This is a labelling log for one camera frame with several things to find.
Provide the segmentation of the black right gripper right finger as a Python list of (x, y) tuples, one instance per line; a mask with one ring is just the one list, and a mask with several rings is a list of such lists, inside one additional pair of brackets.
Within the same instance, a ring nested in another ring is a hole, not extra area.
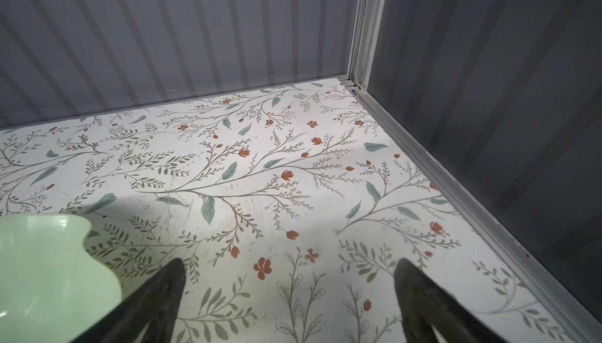
[(407, 342), (503, 342), (407, 258), (398, 261), (394, 288)]

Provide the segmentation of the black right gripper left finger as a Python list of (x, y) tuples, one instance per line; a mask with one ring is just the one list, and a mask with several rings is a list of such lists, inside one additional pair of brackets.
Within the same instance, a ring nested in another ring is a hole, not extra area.
[(170, 342), (187, 273), (175, 258), (75, 342)]

